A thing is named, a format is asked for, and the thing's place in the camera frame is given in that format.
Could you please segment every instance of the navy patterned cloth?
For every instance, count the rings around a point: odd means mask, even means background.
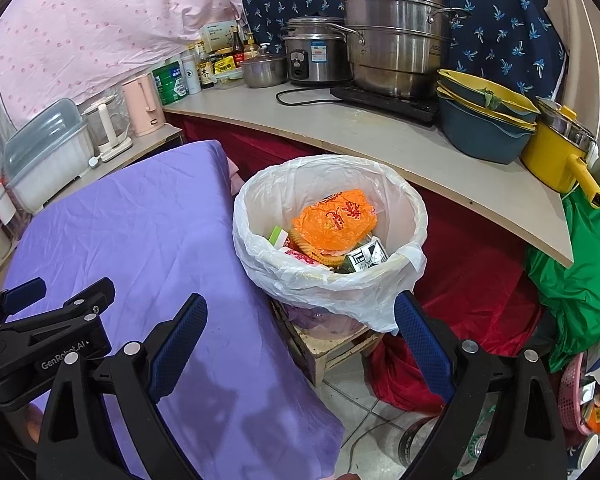
[[[283,27],[296,16],[344,16],[342,0],[242,0],[257,43],[282,53]],[[566,62],[544,12],[547,0],[451,0],[470,10],[452,30],[448,68],[495,81],[529,97],[552,97]]]

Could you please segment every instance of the trash can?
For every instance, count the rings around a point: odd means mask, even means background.
[[[361,189],[374,206],[389,259],[351,274],[308,266],[269,243],[302,210],[327,196]],[[250,178],[235,199],[233,236],[248,277],[272,298],[299,308],[322,307],[376,332],[397,330],[395,297],[423,275],[427,211],[418,192],[394,170],[365,158],[317,155],[271,166]]]

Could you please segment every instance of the tile floor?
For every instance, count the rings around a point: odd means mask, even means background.
[[[317,393],[345,427],[336,478],[351,472],[363,480],[398,480],[404,467],[388,456],[391,446],[387,441],[401,434],[400,427],[410,425],[413,417],[420,417],[376,398],[365,383],[360,355],[327,371]]]

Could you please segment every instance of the blue gripper pad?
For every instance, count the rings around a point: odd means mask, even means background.
[[[46,296],[46,284],[42,278],[34,278],[27,283],[12,288],[2,300],[5,314],[17,314],[19,311],[42,300]]]
[[[206,301],[192,294],[173,319],[175,326],[156,353],[147,393],[156,404],[178,383],[189,357],[206,326]]]
[[[420,368],[427,387],[448,404],[456,388],[452,381],[452,364],[445,351],[404,292],[395,298],[394,313],[395,322]]]

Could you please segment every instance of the green bag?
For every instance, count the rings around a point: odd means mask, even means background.
[[[538,288],[540,303],[558,322],[558,341],[549,357],[551,372],[600,339],[600,209],[593,209],[581,188],[562,200],[574,264],[561,264],[534,247],[525,269]]]

